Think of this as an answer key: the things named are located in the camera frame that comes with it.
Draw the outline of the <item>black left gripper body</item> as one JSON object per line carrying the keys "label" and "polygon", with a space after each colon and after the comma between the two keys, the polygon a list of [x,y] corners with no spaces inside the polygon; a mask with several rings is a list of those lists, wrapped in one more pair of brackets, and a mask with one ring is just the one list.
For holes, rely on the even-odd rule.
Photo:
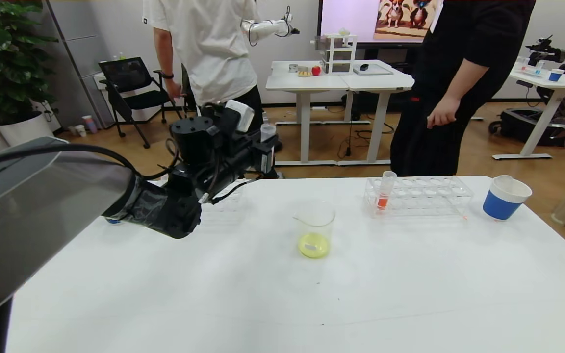
{"label": "black left gripper body", "polygon": [[234,169],[244,172],[249,168],[268,174],[274,169],[274,147],[278,134],[267,135],[261,141],[261,133],[225,133],[224,156]]}

